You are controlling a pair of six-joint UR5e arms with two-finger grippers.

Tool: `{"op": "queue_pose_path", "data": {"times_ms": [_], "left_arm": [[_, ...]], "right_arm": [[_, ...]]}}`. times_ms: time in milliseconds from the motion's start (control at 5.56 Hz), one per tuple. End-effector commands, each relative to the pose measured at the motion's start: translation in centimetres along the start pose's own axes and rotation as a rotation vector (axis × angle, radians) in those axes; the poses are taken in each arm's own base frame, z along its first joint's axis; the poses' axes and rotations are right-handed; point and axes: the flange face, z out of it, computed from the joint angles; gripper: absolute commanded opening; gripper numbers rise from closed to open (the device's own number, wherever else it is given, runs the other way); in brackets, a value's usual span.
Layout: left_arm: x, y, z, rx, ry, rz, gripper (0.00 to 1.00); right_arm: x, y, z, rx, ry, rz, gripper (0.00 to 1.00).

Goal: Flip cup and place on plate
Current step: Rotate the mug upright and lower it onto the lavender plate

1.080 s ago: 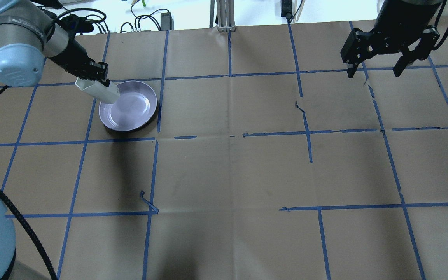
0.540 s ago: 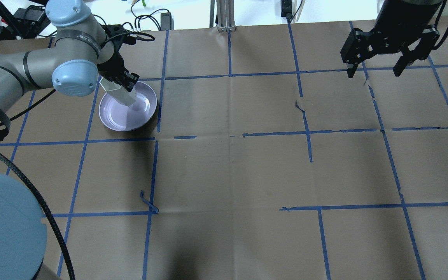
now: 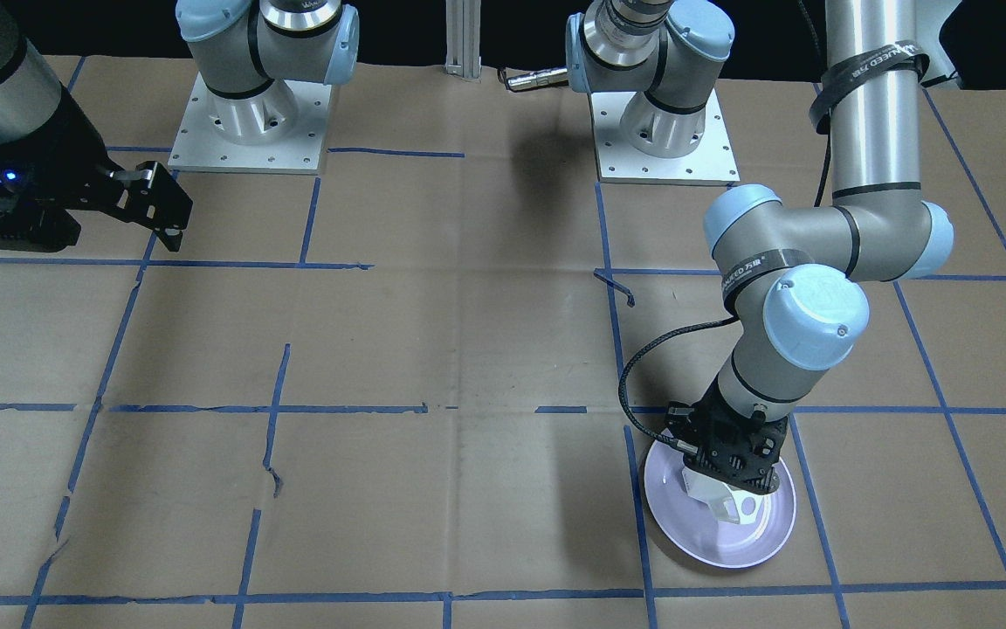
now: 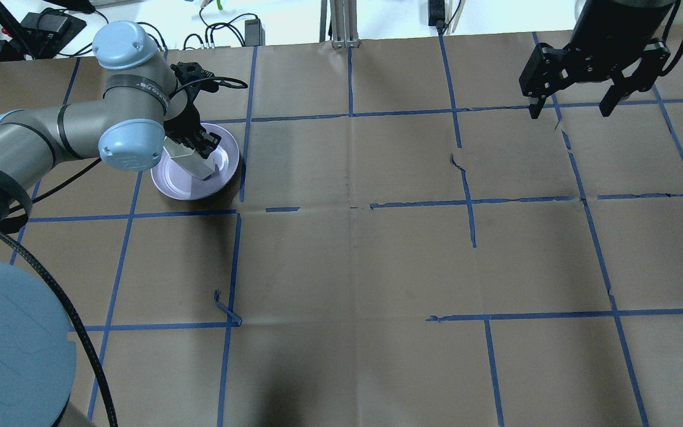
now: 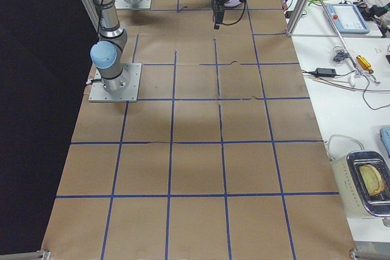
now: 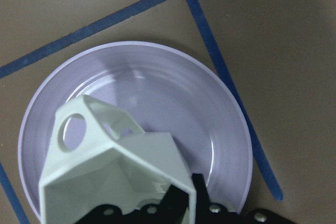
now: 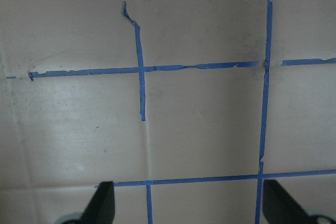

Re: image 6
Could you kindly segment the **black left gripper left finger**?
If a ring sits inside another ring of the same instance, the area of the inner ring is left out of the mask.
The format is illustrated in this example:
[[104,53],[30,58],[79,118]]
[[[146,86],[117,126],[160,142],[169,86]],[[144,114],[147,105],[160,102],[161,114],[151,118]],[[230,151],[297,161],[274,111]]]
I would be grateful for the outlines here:
[[188,208],[188,194],[171,185],[162,200],[135,208],[128,214],[111,204],[93,208],[77,223],[182,223]]

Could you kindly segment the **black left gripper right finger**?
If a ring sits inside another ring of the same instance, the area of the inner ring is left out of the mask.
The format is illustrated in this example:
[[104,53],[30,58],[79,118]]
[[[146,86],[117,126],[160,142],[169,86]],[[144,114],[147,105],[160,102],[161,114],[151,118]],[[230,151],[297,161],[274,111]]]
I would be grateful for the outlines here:
[[196,223],[275,223],[294,224],[293,221],[264,208],[257,208],[246,215],[229,211],[224,205],[211,202],[204,176],[192,174],[192,181],[196,189]]

